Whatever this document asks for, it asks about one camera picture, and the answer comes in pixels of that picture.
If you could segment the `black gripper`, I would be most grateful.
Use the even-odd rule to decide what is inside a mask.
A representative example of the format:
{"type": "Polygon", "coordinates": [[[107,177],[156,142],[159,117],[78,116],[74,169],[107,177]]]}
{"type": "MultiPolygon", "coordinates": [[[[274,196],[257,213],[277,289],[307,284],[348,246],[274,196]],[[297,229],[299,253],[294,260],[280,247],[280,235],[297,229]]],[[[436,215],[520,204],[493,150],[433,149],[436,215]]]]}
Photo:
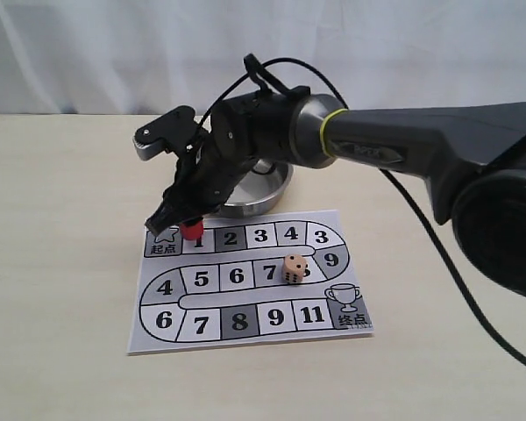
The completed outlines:
{"type": "Polygon", "coordinates": [[[218,102],[210,115],[210,134],[195,150],[194,165],[180,168],[162,203],[146,219],[146,229],[163,233],[179,219],[217,210],[259,160],[295,163],[295,112],[309,94],[309,87],[298,86],[285,94],[257,90],[218,102]]]}

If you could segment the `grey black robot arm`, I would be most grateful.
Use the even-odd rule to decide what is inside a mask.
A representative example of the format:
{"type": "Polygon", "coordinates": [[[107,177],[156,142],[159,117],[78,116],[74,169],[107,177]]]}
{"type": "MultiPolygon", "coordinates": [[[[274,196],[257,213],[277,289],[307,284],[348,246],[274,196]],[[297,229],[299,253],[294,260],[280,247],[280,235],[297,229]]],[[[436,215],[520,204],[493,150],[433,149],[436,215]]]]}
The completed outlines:
{"type": "Polygon", "coordinates": [[[259,161],[326,168],[338,159],[413,175],[465,257],[526,297],[526,102],[356,110],[300,86],[218,101],[210,128],[177,107],[139,128],[137,154],[174,153],[173,183],[146,227],[193,225],[220,209],[259,161]]]}

